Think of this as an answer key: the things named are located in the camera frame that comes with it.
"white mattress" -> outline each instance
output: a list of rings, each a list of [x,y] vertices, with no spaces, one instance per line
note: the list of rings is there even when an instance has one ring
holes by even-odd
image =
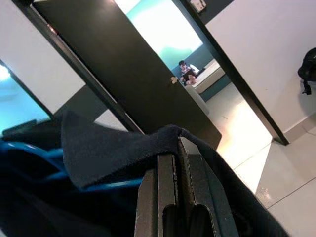
[[[224,70],[221,68],[218,62],[213,59],[209,64],[207,64],[204,72],[202,72],[197,77],[196,83],[192,85],[192,87],[197,91],[198,94],[201,94],[223,75],[225,75]]]

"black backpack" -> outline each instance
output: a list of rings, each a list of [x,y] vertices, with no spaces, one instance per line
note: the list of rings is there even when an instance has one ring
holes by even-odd
[[[308,81],[316,81],[316,48],[307,52],[303,59],[303,64],[297,73],[304,80],[304,91],[302,94],[310,95],[312,90],[310,85],[308,85]]]

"glass panel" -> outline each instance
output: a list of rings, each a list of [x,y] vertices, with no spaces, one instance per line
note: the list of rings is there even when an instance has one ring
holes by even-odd
[[[202,45],[172,0],[115,2],[170,70]]]
[[[49,119],[48,114],[0,65],[0,136],[3,130],[36,119]]]

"tiled floor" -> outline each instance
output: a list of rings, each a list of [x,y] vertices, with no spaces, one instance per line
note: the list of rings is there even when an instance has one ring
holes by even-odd
[[[316,128],[288,146],[271,143],[233,84],[207,104],[223,134],[218,152],[226,162],[291,236],[315,237]]]

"white wall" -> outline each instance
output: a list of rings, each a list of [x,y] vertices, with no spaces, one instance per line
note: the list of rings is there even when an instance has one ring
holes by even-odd
[[[11,0],[1,0],[0,32],[0,59],[53,113],[84,86]]]
[[[315,0],[235,0],[206,25],[283,132],[316,111],[297,76],[315,23]]]

